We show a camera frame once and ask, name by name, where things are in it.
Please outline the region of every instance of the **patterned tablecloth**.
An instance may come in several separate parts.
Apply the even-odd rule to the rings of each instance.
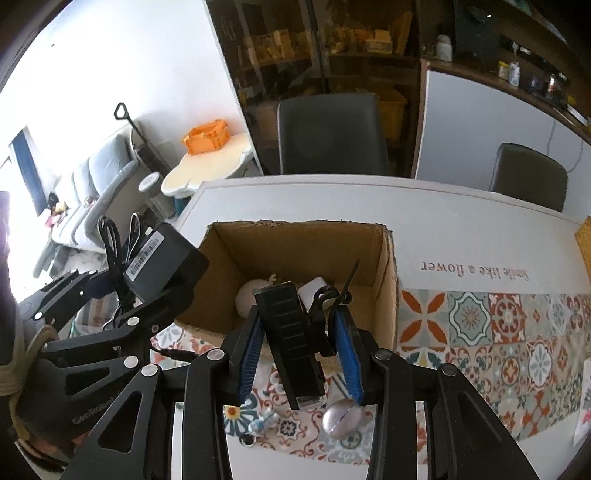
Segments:
[[[409,363],[457,365],[516,440],[535,435],[579,409],[583,362],[591,356],[591,295],[401,290],[397,353]],[[171,325],[156,346],[203,353],[212,345]],[[181,363],[155,353],[163,368]],[[341,374],[327,379],[328,403],[347,395]],[[266,408],[280,422],[251,448],[305,458],[369,463],[374,407],[343,440],[322,429],[321,410],[289,409],[277,370],[261,361],[250,397],[225,407],[226,434],[240,435]],[[427,462],[423,406],[417,403],[418,462]]]

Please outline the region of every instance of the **white jar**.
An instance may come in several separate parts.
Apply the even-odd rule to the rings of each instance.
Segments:
[[[443,61],[453,60],[452,41],[447,35],[439,35],[437,37],[437,45],[435,45],[435,56],[439,60]]]

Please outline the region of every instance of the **orange basket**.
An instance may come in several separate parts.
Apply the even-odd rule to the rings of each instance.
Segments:
[[[219,150],[228,140],[230,140],[228,123],[218,119],[193,128],[182,142],[187,147],[189,155],[198,155]]]

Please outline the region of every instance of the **small bottle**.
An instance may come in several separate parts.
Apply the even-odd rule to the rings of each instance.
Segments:
[[[513,42],[513,61],[509,64],[509,83],[514,87],[519,86],[519,76],[521,75],[521,68],[517,61],[517,49],[519,45]]]

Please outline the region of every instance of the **power cord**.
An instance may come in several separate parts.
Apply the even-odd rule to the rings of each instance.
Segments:
[[[574,163],[573,168],[571,168],[570,170],[567,170],[566,173],[572,172],[575,168],[577,168],[577,165],[581,161],[581,158],[583,157],[583,143],[584,143],[584,140],[581,139],[581,150],[579,151],[579,157],[577,158],[577,161]]]
[[[550,131],[550,136],[548,137],[548,144],[546,145],[546,157],[550,156],[550,142],[552,142],[552,137],[554,136],[554,130],[556,130],[556,120],[554,120],[554,123],[552,124],[552,130]],[[581,150],[579,151],[579,157],[577,158],[577,161],[574,163],[573,168],[571,168],[570,170],[567,170],[566,173],[571,173],[575,168],[577,168],[577,165],[579,165],[579,162],[581,161],[581,158],[583,157],[583,144],[584,144],[584,140],[581,139]]]
[[[198,357],[195,352],[192,352],[191,350],[181,350],[180,348],[156,348],[154,345],[150,344],[150,350],[180,362],[191,363]]]
[[[552,142],[554,130],[556,130],[556,120],[554,120],[554,123],[552,124],[552,130],[550,130],[550,136],[548,137],[548,145],[546,145],[546,157],[550,156],[550,142]]]
[[[111,282],[115,285],[115,291],[119,299],[119,306],[111,319],[103,325],[103,330],[122,313],[130,311],[134,307],[134,295],[125,283],[124,274],[129,262],[134,257],[134,252],[139,244],[141,236],[141,219],[137,213],[133,213],[129,222],[129,238],[127,252],[124,257],[121,246],[121,237],[114,221],[102,215],[98,221],[99,235],[105,244],[105,252]]]

